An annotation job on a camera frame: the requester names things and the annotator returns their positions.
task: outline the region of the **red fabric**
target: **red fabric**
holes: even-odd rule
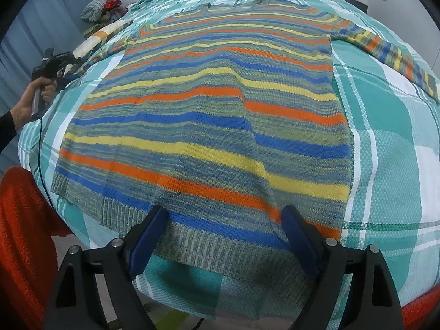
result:
[[[70,233],[30,172],[21,167],[6,171],[0,182],[0,288],[29,330],[43,328],[58,271],[51,236]]]
[[[116,7],[119,7],[121,2],[119,0],[107,0],[106,4],[104,5],[105,11],[110,11]]]
[[[417,330],[440,300],[440,284],[402,308],[405,330]]]

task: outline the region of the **bed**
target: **bed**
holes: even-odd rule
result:
[[[121,61],[118,43],[146,23],[196,8],[201,3],[236,4],[251,0],[139,0],[124,19],[133,23],[96,51],[85,73],[60,93],[42,119],[38,171],[39,122],[25,126],[18,154],[42,190],[50,189],[65,131],[78,108]],[[335,13],[411,54],[433,75],[430,67],[395,33],[344,0],[289,0]],[[342,224],[340,242],[363,249],[378,244],[387,260],[401,305],[407,305],[439,282],[440,251],[440,108],[421,88],[368,54],[343,41],[332,42],[334,78],[351,131],[353,181]],[[437,79],[437,90],[440,81]],[[99,224],[77,206],[49,192],[58,214],[86,247],[106,245],[120,236]],[[270,290],[231,277],[153,256],[134,282],[153,300],[207,319],[230,314],[258,320],[295,318],[295,306]],[[337,328],[348,295],[349,279],[329,329]]]

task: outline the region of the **orange clothing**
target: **orange clothing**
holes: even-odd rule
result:
[[[58,271],[51,236],[70,233],[29,171],[6,171],[0,182],[0,289],[29,330],[43,328]]]

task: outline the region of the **blue curtain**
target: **blue curtain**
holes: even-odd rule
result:
[[[91,24],[81,12],[92,0],[28,0],[0,43],[0,115],[20,99],[46,48],[73,50]],[[0,155],[0,178],[18,161],[18,136]]]

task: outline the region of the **blue gripper pad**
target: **blue gripper pad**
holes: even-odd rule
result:
[[[304,272],[317,277],[316,250],[304,233],[305,221],[295,206],[287,205],[281,211],[281,227],[290,243],[290,250],[298,258]]]
[[[153,250],[156,248],[159,238],[165,231],[167,219],[168,211],[160,207],[150,220],[147,228],[145,228],[140,235],[138,242],[131,251],[130,261],[128,262],[128,272],[131,279],[134,279],[136,275],[142,274],[145,271],[151,254],[153,254]]]

